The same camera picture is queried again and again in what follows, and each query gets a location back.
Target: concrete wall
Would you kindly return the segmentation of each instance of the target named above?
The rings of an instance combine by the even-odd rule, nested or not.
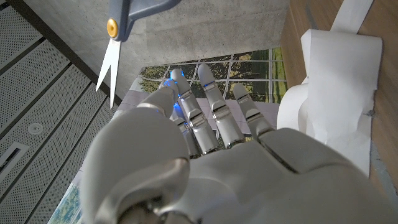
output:
[[[109,0],[25,0],[97,74],[109,42]],[[279,45],[289,0],[182,1],[136,21],[123,44],[116,94],[142,67],[262,50]],[[105,78],[109,85],[109,76]]]

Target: scissors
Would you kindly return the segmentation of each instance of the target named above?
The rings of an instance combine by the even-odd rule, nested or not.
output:
[[[111,108],[118,75],[121,43],[129,38],[134,21],[171,9],[181,0],[110,0],[106,29],[111,37],[106,49],[96,91],[111,68]]]

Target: round ceiling fixture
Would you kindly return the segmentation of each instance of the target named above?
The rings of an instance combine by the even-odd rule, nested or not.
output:
[[[29,125],[27,131],[29,132],[29,134],[40,134],[41,132],[43,132],[43,126],[39,123],[33,123]]]

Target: scissor blade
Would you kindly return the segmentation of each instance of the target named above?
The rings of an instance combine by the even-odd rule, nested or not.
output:
[[[117,54],[119,55],[120,42],[114,41],[113,39],[109,40],[108,48],[106,49],[104,61],[102,63],[101,71],[99,72],[98,82],[96,86],[96,91],[104,81],[106,73],[108,72],[114,58],[115,50],[117,49]]]
[[[120,41],[114,41],[111,39],[112,42],[112,58],[111,58],[111,109],[113,107],[113,100],[114,100],[114,91],[116,88],[116,77],[118,76],[118,67],[119,67],[119,56],[120,56]]]

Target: scissor handle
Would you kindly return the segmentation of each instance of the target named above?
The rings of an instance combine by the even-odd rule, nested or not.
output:
[[[116,41],[129,38],[137,19],[171,9],[181,0],[110,0],[108,34]]]

